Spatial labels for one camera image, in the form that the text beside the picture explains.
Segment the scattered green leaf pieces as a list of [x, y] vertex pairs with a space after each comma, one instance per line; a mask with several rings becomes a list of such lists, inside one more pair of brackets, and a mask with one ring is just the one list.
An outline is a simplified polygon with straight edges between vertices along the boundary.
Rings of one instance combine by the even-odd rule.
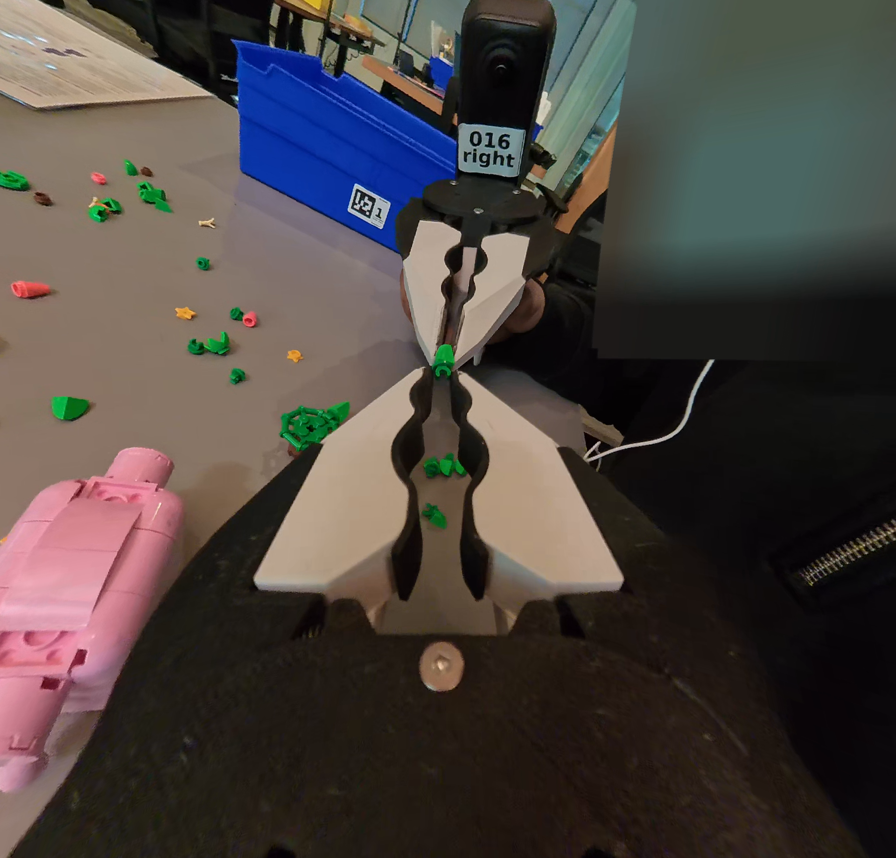
[[[424, 461], [423, 470], [428, 480], [437, 477], [451, 478], [457, 476], [463, 478], [467, 476], [467, 471], [458, 456], [452, 452], [448, 452], [442, 457], [432, 456]], [[442, 510], [436, 505], [427, 502], [421, 510], [421, 516], [431, 525], [439, 529], [447, 527], [447, 519]]]

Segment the background wooden desk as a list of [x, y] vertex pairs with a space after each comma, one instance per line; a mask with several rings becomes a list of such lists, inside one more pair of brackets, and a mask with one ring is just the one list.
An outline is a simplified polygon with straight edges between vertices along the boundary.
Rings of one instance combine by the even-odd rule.
[[443, 133], [452, 131], [457, 123], [456, 113], [450, 116], [446, 124], [442, 114], [445, 100], [442, 92], [427, 87], [422, 81], [401, 73], [375, 56], [364, 56], [362, 64], [368, 72], [380, 78], [383, 84], [380, 93], [386, 99]]

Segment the person's right hand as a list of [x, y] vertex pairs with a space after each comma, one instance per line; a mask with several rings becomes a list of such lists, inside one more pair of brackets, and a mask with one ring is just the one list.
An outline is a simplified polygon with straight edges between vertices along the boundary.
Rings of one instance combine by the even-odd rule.
[[545, 305], [542, 283], [536, 279], [528, 279], [521, 292], [519, 304], [498, 327], [489, 344], [495, 345], [510, 337], [530, 332], [541, 320]]

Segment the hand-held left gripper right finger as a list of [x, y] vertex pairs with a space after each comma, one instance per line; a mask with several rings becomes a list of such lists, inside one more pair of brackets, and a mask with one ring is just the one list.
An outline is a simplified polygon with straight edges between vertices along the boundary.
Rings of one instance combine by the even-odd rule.
[[623, 573], [581, 489], [589, 466], [467, 373], [453, 375], [450, 396], [468, 477], [462, 575], [499, 630], [531, 602], [618, 592]]

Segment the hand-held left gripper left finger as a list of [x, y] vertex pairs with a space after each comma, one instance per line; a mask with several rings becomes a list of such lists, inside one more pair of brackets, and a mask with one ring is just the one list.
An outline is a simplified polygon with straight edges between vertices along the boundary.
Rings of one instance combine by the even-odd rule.
[[308, 473], [254, 573], [262, 592], [357, 601], [374, 627], [420, 573], [420, 506], [434, 375], [413, 371], [308, 449]]

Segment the green web plant assembly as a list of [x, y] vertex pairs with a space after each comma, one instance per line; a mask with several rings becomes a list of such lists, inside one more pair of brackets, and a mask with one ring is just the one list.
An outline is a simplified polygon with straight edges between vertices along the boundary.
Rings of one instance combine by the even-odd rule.
[[312, 445], [319, 445], [341, 425], [342, 419], [334, 410], [299, 406], [280, 418], [279, 437], [290, 449], [302, 453]]

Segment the blue plastic bin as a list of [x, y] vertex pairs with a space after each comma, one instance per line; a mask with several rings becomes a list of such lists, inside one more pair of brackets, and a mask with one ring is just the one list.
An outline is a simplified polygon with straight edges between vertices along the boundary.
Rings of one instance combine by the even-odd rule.
[[396, 250], [397, 214], [454, 178], [455, 140], [316, 56], [233, 44], [241, 172]]

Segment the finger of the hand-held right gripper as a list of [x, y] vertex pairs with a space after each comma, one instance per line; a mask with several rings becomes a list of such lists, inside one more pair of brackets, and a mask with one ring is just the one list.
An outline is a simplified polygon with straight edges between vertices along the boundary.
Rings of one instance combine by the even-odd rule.
[[421, 221], [403, 261], [410, 317], [427, 360], [434, 360], [442, 345], [457, 348], [460, 339], [466, 299], [454, 297], [456, 274], [449, 256], [463, 253], [461, 240], [461, 232], [448, 224]]
[[479, 363], [487, 342], [517, 309], [525, 286], [523, 275], [530, 238], [518, 234], [485, 237], [485, 266], [469, 281], [457, 317], [454, 368]]

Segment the person's black jacket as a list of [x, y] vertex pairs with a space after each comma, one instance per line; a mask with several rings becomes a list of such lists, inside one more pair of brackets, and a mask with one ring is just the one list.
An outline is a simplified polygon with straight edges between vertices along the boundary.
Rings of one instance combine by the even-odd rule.
[[601, 472], [717, 564], [796, 751], [894, 856], [894, 358], [722, 362], [674, 438]]

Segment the pink brick watering can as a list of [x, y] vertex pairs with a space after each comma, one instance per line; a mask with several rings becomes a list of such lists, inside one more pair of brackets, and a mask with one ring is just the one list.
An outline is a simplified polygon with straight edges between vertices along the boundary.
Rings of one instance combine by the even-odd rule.
[[1, 550], [1, 789], [30, 785], [63, 714], [101, 711], [174, 567], [184, 508], [172, 460], [118, 452], [105, 474], [56, 483]]

